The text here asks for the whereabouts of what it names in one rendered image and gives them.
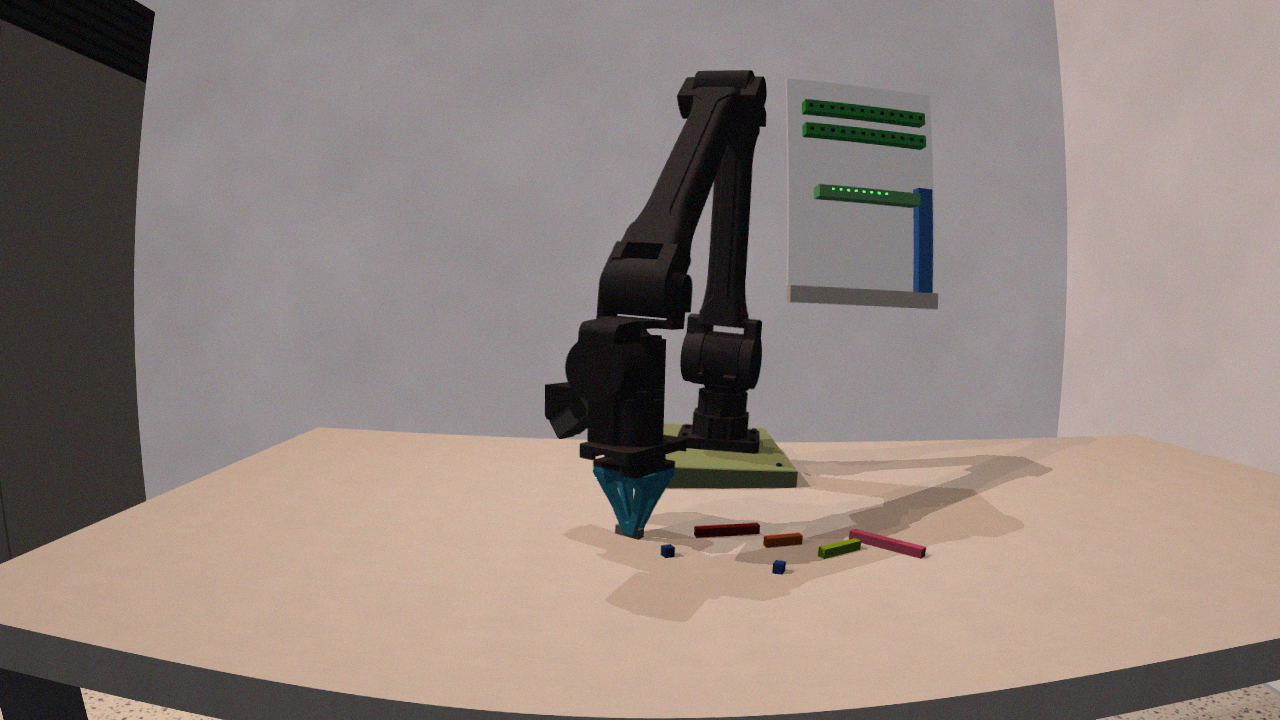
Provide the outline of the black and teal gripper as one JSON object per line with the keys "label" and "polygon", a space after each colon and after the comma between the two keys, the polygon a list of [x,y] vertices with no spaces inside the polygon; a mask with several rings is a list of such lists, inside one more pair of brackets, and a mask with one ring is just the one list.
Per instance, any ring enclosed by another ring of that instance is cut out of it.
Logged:
{"label": "black and teal gripper", "polygon": [[646,525],[675,475],[675,461],[666,454],[686,452],[686,438],[663,436],[664,395],[666,389],[654,389],[636,391],[635,400],[618,396],[616,446],[580,443],[580,457],[593,460],[593,473],[626,536]]}

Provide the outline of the lime green rod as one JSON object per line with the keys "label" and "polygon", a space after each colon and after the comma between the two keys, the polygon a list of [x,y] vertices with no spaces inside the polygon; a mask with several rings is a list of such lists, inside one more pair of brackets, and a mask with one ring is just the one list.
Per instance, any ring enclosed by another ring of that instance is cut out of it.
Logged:
{"label": "lime green rod", "polygon": [[861,541],[856,538],[849,541],[841,541],[833,544],[820,546],[818,550],[818,556],[820,559],[829,559],[842,553],[850,553],[861,548]]}

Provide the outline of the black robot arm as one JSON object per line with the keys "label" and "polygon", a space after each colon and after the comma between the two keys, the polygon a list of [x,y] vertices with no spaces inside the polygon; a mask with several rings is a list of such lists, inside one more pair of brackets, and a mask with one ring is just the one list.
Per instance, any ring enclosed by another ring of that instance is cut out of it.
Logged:
{"label": "black robot arm", "polygon": [[557,438],[588,429],[588,442],[616,446],[617,397],[666,389],[666,340],[646,329],[684,329],[691,313],[692,234],[714,182],[707,292],[699,314],[689,315],[680,360],[684,380],[705,387],[678,437],[687,448],[759,452],[759,430],[748,429],[746,391],[762,369],[762,320],[748,319],[745,281],[765,95],[765,78],[753,70],[698,70],[684,81],[677,100],[687,120],[645,208],[605,263],[598,319],[579,328],[564,364],[568,382],[545,386],[545,416]]}

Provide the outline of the orange rod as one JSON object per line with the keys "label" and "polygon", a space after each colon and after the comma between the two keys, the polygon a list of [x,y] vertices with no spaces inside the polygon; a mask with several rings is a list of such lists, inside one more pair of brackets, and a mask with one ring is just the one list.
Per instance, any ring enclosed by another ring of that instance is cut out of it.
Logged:
{"label": "orange rod", "polygon": [[791,533],[780,536],[764,536],[763,544],[765,546],[765,548],[803,544],[803,534]]}

